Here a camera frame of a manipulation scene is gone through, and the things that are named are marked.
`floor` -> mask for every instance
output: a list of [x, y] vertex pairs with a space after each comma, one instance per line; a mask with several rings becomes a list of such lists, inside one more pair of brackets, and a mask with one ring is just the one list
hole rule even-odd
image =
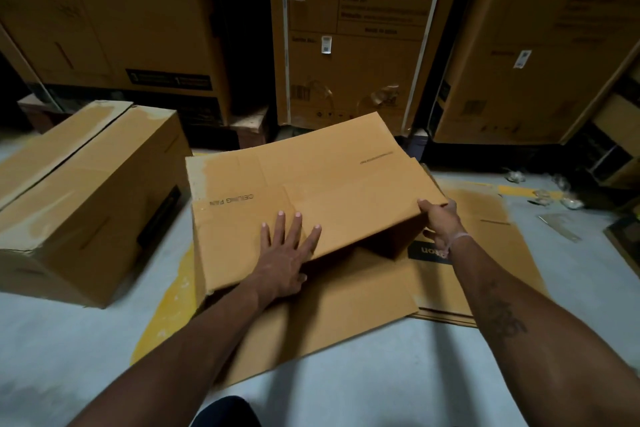
[[[24, 138], [0, 134], [0, 160]], [[492, 174], [436, 178], [508, 184]], [[530, 188], [556, 190], [545, 176]], [[606, 239], [608, 212], [534, 206], [505, 196], [556, 302], [640, 367], [640, 280]], [[572, 243], [537, 218], [567, 216]], [[66, 425], [128, 366], [191, 242], [180, 213], [133, 289], [105, 310], [0, 293], [0, 427]], [[265, 426], [524, 426], [492, 354], [473, 328], [401, 319], [212, 395], [247, 399]]]

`qr code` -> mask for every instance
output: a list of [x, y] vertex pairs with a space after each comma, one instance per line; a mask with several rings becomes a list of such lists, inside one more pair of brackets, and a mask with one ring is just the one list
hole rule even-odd
[[291, 85], [291, 99], [309, 101], [311, 99], [311, 90], [306, 86]]
[[462, 113], [460, 115], [482, 115], [485, 105], [485, 99], [470, 99], [465, 102], [465, 106], [462, 108]]

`yellow floor line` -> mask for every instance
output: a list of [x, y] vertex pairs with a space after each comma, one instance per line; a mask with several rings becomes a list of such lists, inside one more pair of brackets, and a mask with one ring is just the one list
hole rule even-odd
[[[473, 184], [495, 186], [487, 183]], [[500, 194], [507, 196], [536, 197], [534, 194], [536, 189], [510, 185], [498, 185], [496, 187]], [[553, 199], [560, 199], [563, 195], [561, 191], [550, 191], [549, 194]], [[130, 364], [133, 365], [133, 363], [189, 322], [189, 319], [196, 311], [196, 307], [193, 278], [193, 243], [191, 243], [188, 251], [180, 260], [177, 277], [164, 293], [154, 317], [151, 318], [147, 328], [142, 333], [131, 356]]]

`dark pants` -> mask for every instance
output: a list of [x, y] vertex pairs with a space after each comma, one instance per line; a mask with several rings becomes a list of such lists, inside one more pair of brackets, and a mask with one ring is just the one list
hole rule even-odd
[[199, 413], [191, 427], [260, 427], [251, 406], [240, 397], [224, 397]]

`person's left arm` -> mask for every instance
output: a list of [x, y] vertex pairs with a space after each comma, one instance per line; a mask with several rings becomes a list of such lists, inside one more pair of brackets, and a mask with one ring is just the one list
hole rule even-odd
[[299, 292], [307, 279], [300, 265], [311, 257], [321, 229], [317, 225], [298, 247], [301, 228], [296, 213], [285, 239], [281, 211], [271, 243], [262, 223], [260, 259], [252, 274], [120, 375], [69, 427], [188, 426], [253, 320], [274, 299]]

